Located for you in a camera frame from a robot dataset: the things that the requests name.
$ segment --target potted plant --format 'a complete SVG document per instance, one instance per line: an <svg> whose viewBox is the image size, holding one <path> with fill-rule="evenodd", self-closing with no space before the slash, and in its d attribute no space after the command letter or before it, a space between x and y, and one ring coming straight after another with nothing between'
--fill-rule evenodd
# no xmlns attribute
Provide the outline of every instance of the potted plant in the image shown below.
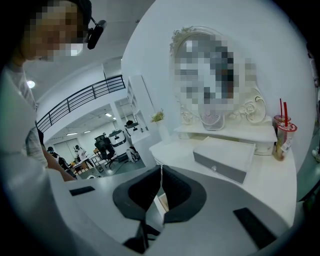
<svg viewBox="0 0 320 256"><path fill-rule="evenodd" d="M156 125L158 126L159 134L163 143L169 144L170 135L167 127L164 124L164 118L165 118L164 110L161 109L151 117L151 123L156 123Z"/></svg>

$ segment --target ceiling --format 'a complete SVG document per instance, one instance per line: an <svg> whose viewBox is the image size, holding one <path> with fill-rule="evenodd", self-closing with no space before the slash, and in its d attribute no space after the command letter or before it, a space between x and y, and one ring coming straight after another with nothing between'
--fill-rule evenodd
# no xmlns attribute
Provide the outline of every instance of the ceiling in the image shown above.
<svg viewBox="0 0 320 256"><path fill-rule="evenodd" d="M90 0L92 3L92 17L96 22L106 20L107 26L102 33L96 47L89 50L86 45L77 56L54 56L53 61L28 61L24 65L27 80L33 80L36 86L32 94L37 101L50 88L72 73L82 72L93 66L106 62L108 53L113 48L121 48L120 56L124 53L137 23L155 0ZM89 28L94 28L91 21Z"/></svg>
<svg viewBox="0 0 320 256"><path fill-rule="evenodd" d="M119 114L122 118L125 115L128 116L132 114L132 109L127 98L118 102L121 105L121 108L123 110L121 111L118 109ZM109 113L112 116L108 117L106 116L106 113ZM48 143L54 143L57 140L62 140L64 137L67 136L67 134L71 134L71 133L81 134L86 131L92 131L102 125L105 125L110 122L114 122L115 120L113 119L113 117L114 117L114 114L112 112L110 104L105 105L101 108L96 109L95 111L92 111L88 114L83 115L79 119L70 123L68 126L58 131L52 138L50 138L48 140Z"/></svg>

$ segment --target office chair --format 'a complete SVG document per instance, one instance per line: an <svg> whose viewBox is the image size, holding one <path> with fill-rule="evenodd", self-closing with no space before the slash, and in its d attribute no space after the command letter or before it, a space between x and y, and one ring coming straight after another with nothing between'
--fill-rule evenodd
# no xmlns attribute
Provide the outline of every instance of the office chair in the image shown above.
<svg viewBox="0 0 320 256"><path fill-rule="evenodd" d="M101 136L99 136L95 139L95 141L96 143L94 145L100 151L101 158L103 160L107 160L107 163L105 164L105 166L109 164L109 168L111 169L111 164L113 162L117 162L118 160L112 159L115 155L115 150L111 145L110 139L106 137L101 138Z"/></svg>

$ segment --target bag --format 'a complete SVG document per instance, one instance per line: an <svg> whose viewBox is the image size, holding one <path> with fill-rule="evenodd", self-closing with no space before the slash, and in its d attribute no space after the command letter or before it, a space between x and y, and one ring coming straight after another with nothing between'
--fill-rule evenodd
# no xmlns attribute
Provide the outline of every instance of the bag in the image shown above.
<svg viewBox="0 0 320 256"><path fill-rule="evenodd" d="M126 154L131 162L137 162L140 159L139 153L136 151L134 146L129 147L126 150Z"/></svg>
<svg viewBox="0 0 320 256"><path fill-rule="evenodd" d="M67 170L69 168L68 165L67 165L66 160L64 158L62 158L62 157L59 157L58 163L64 170Z"/></svg>

